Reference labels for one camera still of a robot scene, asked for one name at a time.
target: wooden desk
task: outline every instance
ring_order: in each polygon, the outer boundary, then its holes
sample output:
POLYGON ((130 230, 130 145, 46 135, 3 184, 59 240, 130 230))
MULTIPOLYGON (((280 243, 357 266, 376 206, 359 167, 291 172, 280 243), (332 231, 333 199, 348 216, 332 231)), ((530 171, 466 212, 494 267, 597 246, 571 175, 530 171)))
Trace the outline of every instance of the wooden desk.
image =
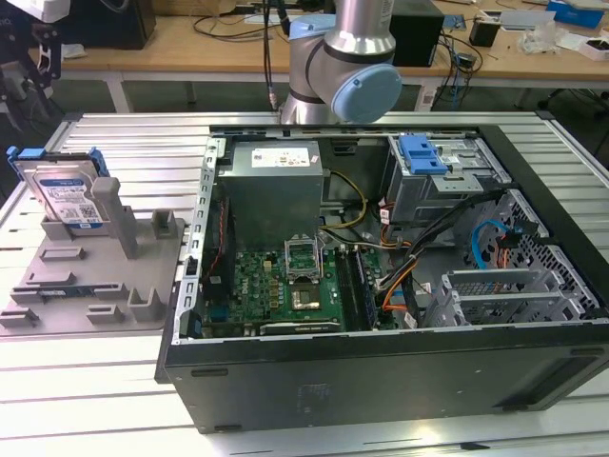
MULTIPOLYGON (((505 0, 523 10, 543 10, 544 7, 522 3, 520 0, 505 0)), ((502 10, 494 0, 481 0, 478 6, 436 2, 447 14, 463 14, 473 18, 479 10, 502 10)), ((64 79, 97 79, 108 84, 117 112, 130 112, 130 102, 122 83, 137 81, 218 81, 218 82, 263 82, 263 47, 261 41, 228 43, 215 40, 192 29, 193 18, 158 17, 157 28, 143 50, 88 50, 84 59, 67 61, 63 66, 64 79)), ((205 21, 201 27, 211 28, 213 21, 205 21)), ((227 26, 217 24, 214 33, 237 33, 254 30, 257 25, 240 23, 227 26)), ((453 31, 456 37, 467 40, 467 31, 453 31)), ((594 36, 593 30, 568 26, 570 31, 594 36)), ((289 72, 289 45, 272 32, 271 55, 277 82, 287 82, 289 72)), ((484 57, 481 70, 472 78, 472 86, 517 87, 517 88, 570 88, 609 89, 609 63, 592 60, 571 50, 562 50, 559 55, 525 55, 517 46, 521 32, 500 30, 495 44, 490 49, 480 48, 484 57)), ((466 46, 458 45, 458 50, 466 46)), ((435 93, 448 74, 450 60, 447 52, 436 53, 431 68, 400 69, 405 84, 420 85, 420 101, 425 93, 435 93)))

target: black speaker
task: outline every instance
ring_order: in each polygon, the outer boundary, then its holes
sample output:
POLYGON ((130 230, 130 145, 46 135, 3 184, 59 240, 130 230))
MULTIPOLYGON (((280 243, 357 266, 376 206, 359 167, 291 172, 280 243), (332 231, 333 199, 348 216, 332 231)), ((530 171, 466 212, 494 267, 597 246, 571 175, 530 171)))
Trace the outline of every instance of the black speaker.
MULTIPOLYGON (((117 7, 122 0, 108 0, 117 7)), ((0 0, 0 18, 7 17, 29 45, 38 44, 31 37, 30 24, 40 23, 6 0, 0 0)), ((100 0, 71 0, 69 15, 52 24, 65 44, 78 43, 87 48, 140 50, 154 32, 156 16, 152 0, 130 0, 125 12, 109 10, 100 0)))
POLYGON ((444 14, 430 0, 396 0, 389 30, 396 39, 393 65, 431 67, 444 14))

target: red wire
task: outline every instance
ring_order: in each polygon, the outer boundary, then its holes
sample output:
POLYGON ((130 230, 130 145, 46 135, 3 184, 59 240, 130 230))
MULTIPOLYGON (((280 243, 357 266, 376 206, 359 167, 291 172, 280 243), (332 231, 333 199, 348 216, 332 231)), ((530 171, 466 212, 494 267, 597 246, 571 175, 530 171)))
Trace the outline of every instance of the red wire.
POLYGON ((218 262, 220 261, 220 256, 222 255, 222 247, 225 243, 225 202, 222 202, 220 204, 220 208, 220 246, 218 247, 218 253, 216 254, 216 258, 213 259, 211 267, 209 267, 209 271, 207 272, 203 282, 207 281, 209 276, 211 276, 213 270, 216 268, 216 265, 218 265, 218 262))

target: aluminum extrusion table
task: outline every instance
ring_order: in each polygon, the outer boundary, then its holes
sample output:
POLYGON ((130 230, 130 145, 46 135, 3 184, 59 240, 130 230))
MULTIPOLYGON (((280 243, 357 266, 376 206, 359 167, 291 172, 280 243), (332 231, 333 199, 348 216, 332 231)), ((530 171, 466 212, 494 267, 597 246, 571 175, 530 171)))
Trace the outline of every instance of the aluminum extrusion table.
MULTIPOLYGON (((392 113, 381 123, 498 125, 609 259, 607 172, 556 121, 534 113, 392 113)), ((136 217, 191 220, 209 126, 274 124, 267 113, 85 115, 48 149, 100 149, 136 217)), ((43 238, 20 185, 0 210, 0 308, 43 238)), ((181 277, 178 266, 177 276, 181 277)), ((599 455, 609 452, 609 372, 544 412, 200 435, 173 386, 153 380, 160 333, 0 342, 0 455, 599 455)))

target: white table leg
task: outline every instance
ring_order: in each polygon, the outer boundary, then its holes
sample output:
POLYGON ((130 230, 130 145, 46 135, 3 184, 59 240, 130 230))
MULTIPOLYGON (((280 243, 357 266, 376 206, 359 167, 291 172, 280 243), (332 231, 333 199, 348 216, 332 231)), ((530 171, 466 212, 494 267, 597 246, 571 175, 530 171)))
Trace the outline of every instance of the white table leg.
POLYGON ((184 89, 187 92, 187 102, 189 105, 197 103, 197 92, 194 89, 194 84, 190 81, 184 83, 184 89))
POLYGON ((114 109, 116 109, 116 112, 120 114, 133 112, 133 105, 131 104, 129 97, 125 92, 125 88, 123 87, 123 77, 121 74, 111 74, 106 79, 106 84, 108 84, 108 90, 110 92, 110 97, 112 97, 112 102, 114 103, 114 109))
POLYGON ((431 111, 437 91, 438 86, 436 83, 421 84, 419 96, 417 97, 417 104, 415 105, 415 111, 431 111))

